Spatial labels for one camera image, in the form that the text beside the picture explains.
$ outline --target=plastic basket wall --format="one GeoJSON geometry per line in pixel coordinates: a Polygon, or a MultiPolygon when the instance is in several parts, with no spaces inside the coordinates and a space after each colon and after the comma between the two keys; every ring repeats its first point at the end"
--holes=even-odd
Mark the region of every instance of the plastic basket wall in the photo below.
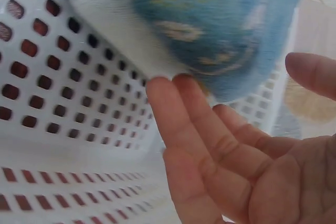
{"type": "Polygon", "coordinates": [[[68,0],[0,10],[0,223],[178,223],[144,77],[68,0]]]}

